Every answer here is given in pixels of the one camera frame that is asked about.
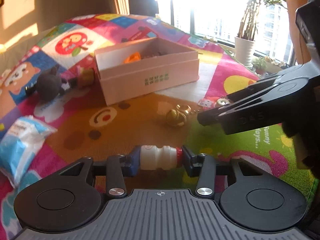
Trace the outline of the white potted plant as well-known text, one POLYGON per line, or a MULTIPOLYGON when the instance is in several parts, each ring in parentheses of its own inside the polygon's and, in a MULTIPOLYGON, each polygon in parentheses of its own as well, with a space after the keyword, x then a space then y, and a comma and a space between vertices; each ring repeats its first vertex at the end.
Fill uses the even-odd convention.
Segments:
POLYGON ((250 66, 255 51, 288 61, 293 48, 286 0, 248 0, 235 37, 235 58, 250 66))

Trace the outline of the small white yogurt bottle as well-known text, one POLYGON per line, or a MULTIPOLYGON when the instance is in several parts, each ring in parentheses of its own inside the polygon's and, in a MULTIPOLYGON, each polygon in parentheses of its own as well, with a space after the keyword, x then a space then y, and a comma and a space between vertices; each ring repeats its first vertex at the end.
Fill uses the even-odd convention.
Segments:
POLYGON ((178 147, 143 145, 140 148, 141 170, 170 170, 182 165, 183 153, 178 147))

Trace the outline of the black plush toy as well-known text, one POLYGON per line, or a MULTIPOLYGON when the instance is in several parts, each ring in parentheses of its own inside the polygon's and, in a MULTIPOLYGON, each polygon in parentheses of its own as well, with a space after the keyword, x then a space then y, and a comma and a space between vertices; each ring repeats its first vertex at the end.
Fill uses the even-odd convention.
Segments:
POLYGON ((59 94, 63 95, 65 89, 62 85, 66 84, 67 80, 60 76, 59 68, 60 66, 56 64, 52 68, 42 71, 35 83, 25 87, 26 96, 31 96, 36 92, 42 102, 50 102, 59 94))

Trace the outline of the pink round toy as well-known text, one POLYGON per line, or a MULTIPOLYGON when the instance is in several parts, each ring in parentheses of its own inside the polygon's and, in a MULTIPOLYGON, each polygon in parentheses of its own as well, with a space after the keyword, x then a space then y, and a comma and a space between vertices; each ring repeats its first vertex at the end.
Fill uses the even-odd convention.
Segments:
POLYGON ((95 82, 95 72, 93 68, 77 68, 77 76, 68 80, 71 88, 85 88, 93 85, 95 82))

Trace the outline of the colourful cartoon play mat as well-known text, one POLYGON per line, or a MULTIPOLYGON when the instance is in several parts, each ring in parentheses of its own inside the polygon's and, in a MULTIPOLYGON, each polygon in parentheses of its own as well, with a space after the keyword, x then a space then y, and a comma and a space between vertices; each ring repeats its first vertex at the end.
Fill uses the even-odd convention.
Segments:
POLYGON ((21 55, 1 54, 1 134, 14 121, 33 115, 56 132, 49 136, 33 159, 17 188, 1 176, 1 239, 13 238, 21 229, 13 210, 16 195, 25 187, 75 160, 90 156, 104 160, 127 154, 136 145, 188 145, 194 153, 219 160, 244 158, 301 191, 312 202, 318 180, 296 167, 293 142, 280 125, 246 133, 225 135, 219 127, 203 127, 196 116, 184 126, 172 127, 165 116, 177 105, 199 109, 218 98, 255 83, 257 77, 234 61, 219 45, 196 38, 162 22, 139 15, 97 14, 79 16, 57 25, 21 55), (97 67, 94 51, 125 41, 160 37, 189 46, 199 54, 196 82, 107 106, 100 83, 71 89, 52 102, 42 104, 37 94, 26 96, 45 69, 59 67, 65 79, 78 71, 97 67))

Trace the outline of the orange plastic toy piece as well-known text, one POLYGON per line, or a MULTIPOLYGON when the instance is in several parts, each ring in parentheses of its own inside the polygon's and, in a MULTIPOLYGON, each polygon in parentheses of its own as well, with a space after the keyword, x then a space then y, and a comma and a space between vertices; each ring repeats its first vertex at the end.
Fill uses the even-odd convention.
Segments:
POLYGON ((123 63, 131 63, 131 62, 136 62, 136 61, 140 61, 141 60, 141 55, 140 53, 137 51, 133 54, 131 54, 129 57, 127 57, 123 63))

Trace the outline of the pink cardboard box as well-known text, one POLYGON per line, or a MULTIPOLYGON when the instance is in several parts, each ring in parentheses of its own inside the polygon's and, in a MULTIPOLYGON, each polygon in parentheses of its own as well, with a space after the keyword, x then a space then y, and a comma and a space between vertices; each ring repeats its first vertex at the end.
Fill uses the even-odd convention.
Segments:
POLYGON ((198 52, 159 37, 119 43, 94 52, 107 105, 197 81, 198 52), (123 63, 135 52, 141 60, 123 63))

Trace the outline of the blue white cotton pad pack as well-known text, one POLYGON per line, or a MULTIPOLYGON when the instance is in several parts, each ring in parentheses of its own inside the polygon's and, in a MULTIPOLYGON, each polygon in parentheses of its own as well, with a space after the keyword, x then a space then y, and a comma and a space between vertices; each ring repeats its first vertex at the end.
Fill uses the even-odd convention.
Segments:
POLYGON ((21 116, 1 140, 1 172, 18 187, 46 138, 57 129, 33 116, 21 116))

